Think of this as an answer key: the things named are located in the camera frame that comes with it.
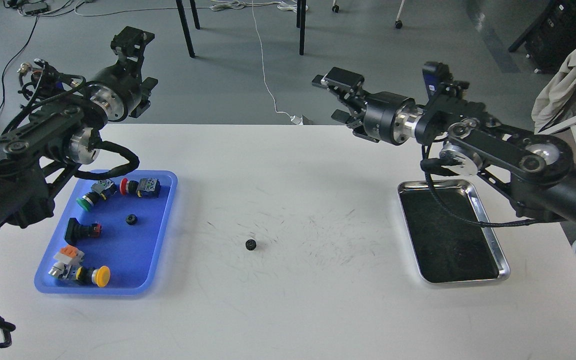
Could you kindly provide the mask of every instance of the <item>table surface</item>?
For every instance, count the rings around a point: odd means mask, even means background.
[[[560,226],[496,230],[508,280],[420,278],[397,197],[423,178],[414,141],[287,125],[111,124],[102,136],[140,169],[178,176],[153,285],[132,297],[35,289],[72,180],[55,217],[0,231],[0,315],[17,326],[0,359],[576,358],[576,260]],[[88,168],[121,161],[103,153]],[[468,180],[492,221],[514,219]]]

